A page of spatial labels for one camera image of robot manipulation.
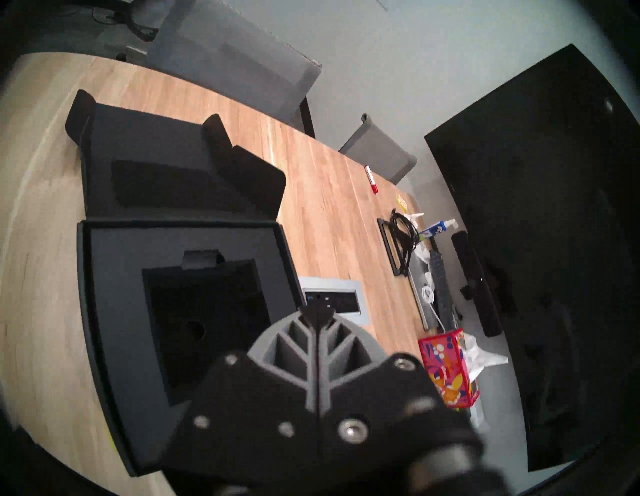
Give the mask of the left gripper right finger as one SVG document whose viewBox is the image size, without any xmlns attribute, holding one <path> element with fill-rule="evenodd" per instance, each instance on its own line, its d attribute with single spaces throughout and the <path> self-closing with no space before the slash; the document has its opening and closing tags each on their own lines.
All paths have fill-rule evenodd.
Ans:
<svg viewBox="0 0 640 496">
<path fill-rule="evenodd" d="M 316 495 L 482 495 L 482 442 L 421 362 L 316 307 Z"/>
</svg>

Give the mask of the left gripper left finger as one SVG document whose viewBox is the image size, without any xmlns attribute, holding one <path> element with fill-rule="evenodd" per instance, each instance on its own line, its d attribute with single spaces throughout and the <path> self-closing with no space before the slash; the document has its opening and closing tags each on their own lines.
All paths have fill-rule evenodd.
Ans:
<svg viewBox="0 0 640 496">
<path fill-rule="evenodd" d="M 161 456 L 176 495 L 250 492 L 319 454 L 317 320 L 309 307 L 211 363 Z"/>
</svg>

